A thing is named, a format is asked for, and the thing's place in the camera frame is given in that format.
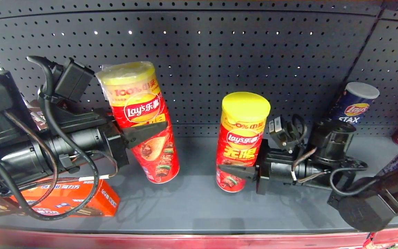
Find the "store shelf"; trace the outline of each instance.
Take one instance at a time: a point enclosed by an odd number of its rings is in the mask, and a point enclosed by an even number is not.
[[[302,234],[354,232],[327,205],[329,191],[271,182],[265,196],[255,185],[223,192],[215,183],[216,138],[177,138],[181,170],[169,183],[150,183],[137,163],[109,180],[121,197],[114,217],[40,222],[25,216],[0,218],[0,228],[64,233]],[[356,137],[349,155],[366,161],[374,175],[398,153],[388,137]],[[111,170],[98,161],[101,173]],[[398,218],[390,225],[398,227]]]

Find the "lay's stax can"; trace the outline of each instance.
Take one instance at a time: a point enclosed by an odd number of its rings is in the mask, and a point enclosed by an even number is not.
[[[217,165],[254,166],[270,108],[265,98],[254,93],[236,92],[223,98]],[[245,186],[245,180],[219,168],[216,180],[221,189],[231,193]]]
[[[330,109],[328,117],[338,119],[356,126],[374,99],[380,95],[376,87],[362,83],[350,82],[345,91]]]
[[[96,74],[121,129],[168,122],[168,127],[132,148],[152,183],[166,183],[179,172],[172,123],[150,62],[125,63]]]

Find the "robotic arm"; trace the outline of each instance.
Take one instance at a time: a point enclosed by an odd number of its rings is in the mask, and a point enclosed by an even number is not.
[[[28,189],[38,180],[51,175],[78,172],[80,166],[87,162],[92,167],[96,183],[99,176],[93,160],[107,157],[117,168],[125,166],[128,164],[126,148],[144,142],[168,125],[167,122],[160,122],[119,130],[103,109],[86,113],[62,109],[58,105],[60,101],[79,101],[94,72],[72,59],[67,60],[65,65],[38,56],[29,56],[27,59],[41,66],[46,75],[47,81],[39,90],[38,101],[49,129],[38,131],[10,73],[0,71],[1,196],[14,194],[16,197],[19,189]],[[36,214],[32,216],[41,220],[55,220]]]
[[[323,119],[313,125],[308,144],[296,120],[282,117],[270,122],[269,131],[279,149],[263,139],[254,167],[218,165],[229,174],[256,182],[256,193],[265,194],[270,179],[284,184],[310,186],[332,191],[327,203],[338,210],[351,227],[363,232],[385,228],[398,216],[398,170],[382,177],[354,181],[365,162],[346,156],[356,128],[339,120]]]

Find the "yellow lid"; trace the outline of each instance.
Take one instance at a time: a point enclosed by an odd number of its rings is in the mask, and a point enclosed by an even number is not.
[[[151,62],[133,62],[106,67],[95,75],[105,85],[126,85],[148,80],[153,74]]]
[[[264,97],[255,93],[230,93],[222,100],[222,110],[234,120],[256,122],[270,114],[271,105]]]

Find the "gray lid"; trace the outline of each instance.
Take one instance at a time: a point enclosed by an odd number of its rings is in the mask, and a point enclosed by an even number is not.
[[[362,82],[350,82],[345,89],[358,97],[366,99],[375,99],[380,95],[376,87]]]

